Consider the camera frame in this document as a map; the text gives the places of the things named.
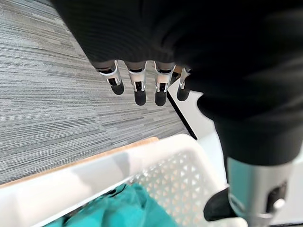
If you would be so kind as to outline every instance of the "basket mesh side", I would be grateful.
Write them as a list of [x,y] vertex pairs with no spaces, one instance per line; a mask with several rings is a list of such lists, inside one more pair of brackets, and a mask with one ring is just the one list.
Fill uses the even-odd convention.
[[210,177],[203,175],[191,152],[178,153],[134,176],[137,182],[177,223],[185,227],[231,227],[234,220],[207,222],[203,209],[215,188]]

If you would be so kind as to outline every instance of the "black wall trim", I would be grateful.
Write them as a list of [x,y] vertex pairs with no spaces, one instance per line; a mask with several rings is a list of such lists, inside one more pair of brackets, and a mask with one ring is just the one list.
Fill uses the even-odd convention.
[[197,140],[197,136],[194,134],[193,130],[191,129],[191,127],[189,126],[188,122],[186,121],[185,117],[183,116],[183,114],[181,113],[179,107],[177,106],[177,104],[175,103],[174,99],[171,97],[169,91],[167,91],[167,98],[170,101],[172,107],[175,109],[176,113],[178,114],[179,118],[181,119],[181,121],[183,122],[184,126],[186,127],[186,129],[188,130],[189,134],[195,139]]

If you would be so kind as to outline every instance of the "silver metal cylinder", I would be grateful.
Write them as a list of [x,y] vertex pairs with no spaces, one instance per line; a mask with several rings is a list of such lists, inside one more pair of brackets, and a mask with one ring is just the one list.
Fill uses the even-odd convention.
[[285,204],[292,163],[278,166],[249,165],[228,158],[229,203],[250,227],[269,226]]
[[188,77],[190,75],[189,71],[190,71],[189,69],[183,68],[183,70],[181,72],[181,76],[180,76],[180,88],[181,89],[184,89],[185,79],[186,79],[186,77]]
[[174,63],[161,63],[155,62],[156,69],[156,92],[167,92],[172,73],[174,72],[176,65]]
[[119,86],[121,84],[122,80],[121,80],[117,60],[113,61],[113,65],[109,67],[97,69],[97,70],[111,86]]
[[133,85],[134,91],[145,91],[146,85],[146,62],[127,62],[125,64],[128,68],[129,78]]

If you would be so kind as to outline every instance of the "black fingertip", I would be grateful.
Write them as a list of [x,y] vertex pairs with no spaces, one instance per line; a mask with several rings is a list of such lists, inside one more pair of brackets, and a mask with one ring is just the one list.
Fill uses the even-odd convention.
[[120,85],[112,86],[111,88],[116,95],[121,95],[124,92],[124,85],[122,81]]
[[137,105],[144,105],[146,103],[146,92],[145,91],[135,91],[134,100]]
[[155,103],[157,106],[163,106],[166,102],[166,93],[167,92],[156,92],[155,94]]
[[189,90],[187,89],[181,89],[181,87],[178,87],[178,92],[177,92],[177,99],[179,101],[185,101],[187,100],[188,96],[189,96]]
[[207,201],[204,207],[204,218],[206,221],[217,221],[223,218],[237,217],[229,204],[228,191],[229,188],[226,188],[213,195]]

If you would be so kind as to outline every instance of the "black rubber gripper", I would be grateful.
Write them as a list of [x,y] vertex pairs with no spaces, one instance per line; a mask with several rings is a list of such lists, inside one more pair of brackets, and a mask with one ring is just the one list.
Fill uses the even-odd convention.
[[157,106],[163,106],[166,102],[166,93],[167,92],[156,92],[155,94],[155,103]]
[[135,91],[134,100],[137,105],[144,105],[146,103],[146,92],[145,91]]
[[177,92],[177,99],[179,101],[185,101],[188,98],[190,90],[187,89],[181,89],[180,86],[178,87],[178,92]]
[[116,95],[121,95],[124,92],[124,85],[122,81],[120,85],[112,86],[111,88]]

